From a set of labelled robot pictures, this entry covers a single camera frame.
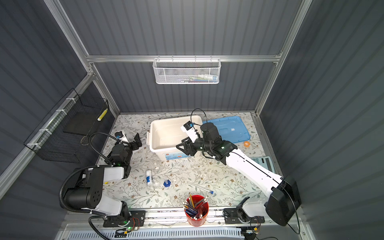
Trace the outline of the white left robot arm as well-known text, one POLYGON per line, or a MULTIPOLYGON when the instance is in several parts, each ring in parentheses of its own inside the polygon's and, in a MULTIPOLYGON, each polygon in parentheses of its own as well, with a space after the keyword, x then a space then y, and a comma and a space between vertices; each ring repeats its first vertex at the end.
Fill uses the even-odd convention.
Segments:
POLYGON ((114 136, 101 134, 116 141, 107 156, 97 152, 106 164, 75 169, 60 188, 60 206, 74 213, 120 217, 127 221, 131 218, 127 204, 103 195, 103 186, 110 181, 128 178, 133 153, 143 144, 139 134, 130 143, 124 131, 116 132, 114 136))

